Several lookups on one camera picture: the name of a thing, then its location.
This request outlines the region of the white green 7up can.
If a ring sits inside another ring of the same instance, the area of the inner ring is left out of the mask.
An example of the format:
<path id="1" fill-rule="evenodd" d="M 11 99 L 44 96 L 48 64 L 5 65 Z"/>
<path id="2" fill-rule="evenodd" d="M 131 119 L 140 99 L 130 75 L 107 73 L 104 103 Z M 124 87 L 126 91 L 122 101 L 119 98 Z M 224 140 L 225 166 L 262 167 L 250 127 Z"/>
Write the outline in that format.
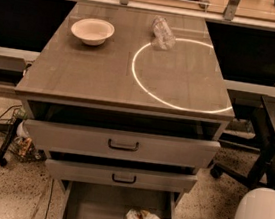
<path id="1" fill-rule="evenodd" d="M 131 209 L 126 214 L 126 219 L 144 219 L 146 217 L 144 210 Z"/>

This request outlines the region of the bottom open grey drawer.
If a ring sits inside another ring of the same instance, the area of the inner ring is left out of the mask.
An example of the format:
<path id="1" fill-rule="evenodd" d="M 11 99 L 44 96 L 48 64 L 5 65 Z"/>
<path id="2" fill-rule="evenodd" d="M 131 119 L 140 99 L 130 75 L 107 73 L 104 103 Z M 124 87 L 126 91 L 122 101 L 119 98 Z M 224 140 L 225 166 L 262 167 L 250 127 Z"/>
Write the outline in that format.
<path id="1" fill-rule="evenodd" d="M 146 210 L 175 219 L 176 195 L 148 189 L 71 182 L 59 219 L 126 219 L 129 210 Z"/>

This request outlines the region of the middle grey drawer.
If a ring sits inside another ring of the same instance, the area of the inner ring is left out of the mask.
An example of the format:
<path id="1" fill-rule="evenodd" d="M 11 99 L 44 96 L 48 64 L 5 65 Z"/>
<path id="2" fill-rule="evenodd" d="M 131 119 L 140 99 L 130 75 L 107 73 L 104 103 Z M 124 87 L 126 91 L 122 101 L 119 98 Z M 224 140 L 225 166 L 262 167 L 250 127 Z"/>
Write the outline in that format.
<path id="1" fill-rule="evenodd" d="M 46 160 L 46 168 L 52 177 L 57 180 L 79 181 L 109 186 L 125 186 L 147 190 L 163 190 L 170 192 L 189 191 L 194 186 L 197 178 L 195 175 L 179 173 L 164 173 L 157 171 L 141 170 L 134 168 L 111 167 L 81 162 L 65 162 Z M 135 184 L 125 184 L 112 181 L 112 174 L 122 178 L 136 176 Z"/>

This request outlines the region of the grey drawer cabinet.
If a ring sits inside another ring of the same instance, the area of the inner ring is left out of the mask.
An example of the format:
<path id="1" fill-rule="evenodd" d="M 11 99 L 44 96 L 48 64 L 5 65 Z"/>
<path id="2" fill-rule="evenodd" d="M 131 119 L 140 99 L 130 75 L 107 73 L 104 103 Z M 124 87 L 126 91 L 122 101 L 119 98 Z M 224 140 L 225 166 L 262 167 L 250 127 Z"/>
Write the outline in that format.
<path id="1" fill-rule="evenodd" d="M 113 36 L 84 44 L 70 29 L 87 18 L 110 22 Z M 26 121 L 219 142 L 234 113 L 205 21 L 169 15 L 176 43 L 164 51 L 151 44 L 153 19 L 137 8 L 73 7 L 16 88 Z M 204 168 L 43 151 L 46 160 L 187 176 Z"/>

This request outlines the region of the top grey drawer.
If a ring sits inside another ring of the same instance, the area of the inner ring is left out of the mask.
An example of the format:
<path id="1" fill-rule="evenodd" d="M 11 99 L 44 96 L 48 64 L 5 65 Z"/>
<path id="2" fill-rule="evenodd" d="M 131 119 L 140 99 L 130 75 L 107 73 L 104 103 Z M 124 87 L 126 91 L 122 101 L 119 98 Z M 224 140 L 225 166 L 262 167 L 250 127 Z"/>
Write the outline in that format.
<path id="1" fill-rule="evenodd" d="M 205 140 L 37 120 L 27 120 L 24 127 L 38 149 L 172 166 L 206 167 L 220 146 L 219 142 Z M 140 148 L 136 152 L 112 150 L 109 139 L 127 145 L 138 142 Z"/>

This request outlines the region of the black office chair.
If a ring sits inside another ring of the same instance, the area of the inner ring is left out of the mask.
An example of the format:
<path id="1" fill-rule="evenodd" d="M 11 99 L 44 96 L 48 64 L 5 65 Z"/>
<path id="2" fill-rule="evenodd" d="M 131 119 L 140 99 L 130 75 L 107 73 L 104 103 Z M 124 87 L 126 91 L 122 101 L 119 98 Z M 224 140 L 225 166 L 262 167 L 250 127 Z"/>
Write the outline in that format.
<path id="1" fill-rule="evenodd" d="M 275 97 L 262 96 L 262 107 L 255 109 L 250 117 L 255 132 L 253 138 L 243 138 L 223 133 L 221 141 L 250 146 L 260 151 L 258 159 L 253 164 L 247 176 L 234 172 L 223 164 L 215 163 L 210 170 L 213 178 L 219 178 L 223 173 L 243 184 L 248 189 L 259 187 L 275 190 Z"/>

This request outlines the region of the clear crushed plastic bottle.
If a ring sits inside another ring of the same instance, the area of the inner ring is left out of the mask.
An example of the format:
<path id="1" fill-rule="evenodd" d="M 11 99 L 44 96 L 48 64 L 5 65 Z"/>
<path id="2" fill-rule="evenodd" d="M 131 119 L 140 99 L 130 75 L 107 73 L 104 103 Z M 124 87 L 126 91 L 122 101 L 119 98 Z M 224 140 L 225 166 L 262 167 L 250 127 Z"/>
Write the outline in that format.
<path id="1" fill-rule="evenodd" d="M 156 15 L 153 19 L 151 29 L 153 31 L 154 40 L 151 42 L 153 47 L 164 51 L 170 50 L 176 43 L 173 31 L 169 28 L 165 17 Z"/>

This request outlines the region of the white paper bowl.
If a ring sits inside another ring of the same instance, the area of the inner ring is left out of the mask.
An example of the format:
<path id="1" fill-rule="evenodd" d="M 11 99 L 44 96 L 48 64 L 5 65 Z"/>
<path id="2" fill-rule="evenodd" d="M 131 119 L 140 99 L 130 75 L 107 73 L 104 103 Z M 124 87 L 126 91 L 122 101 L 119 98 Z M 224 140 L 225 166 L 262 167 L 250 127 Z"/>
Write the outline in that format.
<path id="1" fill-rule="evenodd" d="M 115 28 L 110 22 L 98 18 L 87 18 L 75 22 L 70 28 L 76 38 L 88 46 L 103 44 L 107 38 L 113 36 Z"/>

